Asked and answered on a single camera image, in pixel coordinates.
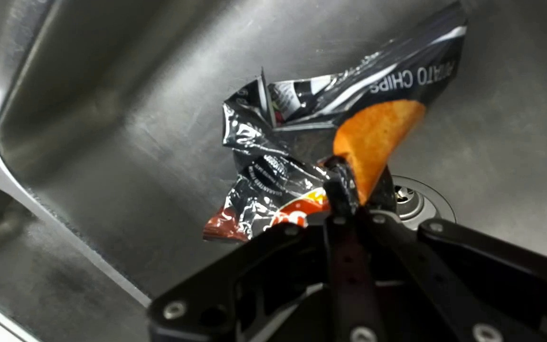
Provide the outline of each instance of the chip bag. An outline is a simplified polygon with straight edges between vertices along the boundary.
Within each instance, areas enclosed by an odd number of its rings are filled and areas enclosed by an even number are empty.
[[[328,209],[322,184],[340,176],[292,152],[286,135],[332,131],[328,156],[345,161],[355,203],[366,205],[395,146],[455,76],[467,15],[452,4],[338,74],[267,83],[264,74],[222,104],[239,176],[203,228],[245,241],[279,224],[309,226]]]

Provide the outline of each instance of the bolt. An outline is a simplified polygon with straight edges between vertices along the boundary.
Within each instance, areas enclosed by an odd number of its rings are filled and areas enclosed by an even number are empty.
[[[476,323],[471,328],[471,334],[476,338],[476,342],[503,342],[501,332],[495,327],[486,325],[486,323]]]
[[[431,222],[431,224],[429,224],[429,230],[440,233],[444,228],[442,228],[440,222]]]
[[[351,342],[376,342],[376,336],[370,328],[366,327],[355,327],[351,330]]]
[[[176,300],[176,302],[170,302],[170,304],[167,304],[165,308],[163,308],[163,317],[165,319],[178,319],[178,317],[182,317],[186,313],[186,304],[184,302],[180,302],[180,300]]]
[[[374,222],[374,224],[385,224],[385,220],[387,220],[387,218],[385,218],[383,214],[374,214],[374,216],[372,216],[372,222]]]
[[[414,192],[410,188],[404,186],[395,186],[395,201],[398,203],[406,203],[414,197]]]

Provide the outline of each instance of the metal screw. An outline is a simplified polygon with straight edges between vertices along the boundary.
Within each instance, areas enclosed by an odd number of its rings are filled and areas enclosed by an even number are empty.
[[[284,228],[284,233],[286,233],[286,235],[296,235],[296,233],[298,233],[298,228],[294,228],[294,226]]]
[[[372,222],[374,222],[374,224],[385,224],[385,220],[387,220],[387,218],[385,218],[383,214],[374,214],[374,216],[372,216]]]
[[[170,304],[167,304],[165,308],[163,308],[163,317],[165,319],[178,319],[178,317],[182,317],[186,313],[186,304],[184,302],[170,302]]]
[[[395,201],[398,203],[406,203],[414,197],[414,192],[410,188],[404,188],[404,186],[397,186],[395,188]]]
[[[351,330],[351,342],[376,342],[376,334],[366,327],[355,327]]]
[[[440,233],[444,228],[442,228],[440,222],[431,222],[431,224],[429,224],[429,230]]]
[[[478,323],[471,328],[472,336],[476,338],[476,342],[503,342],[501,332],[486,323]]]

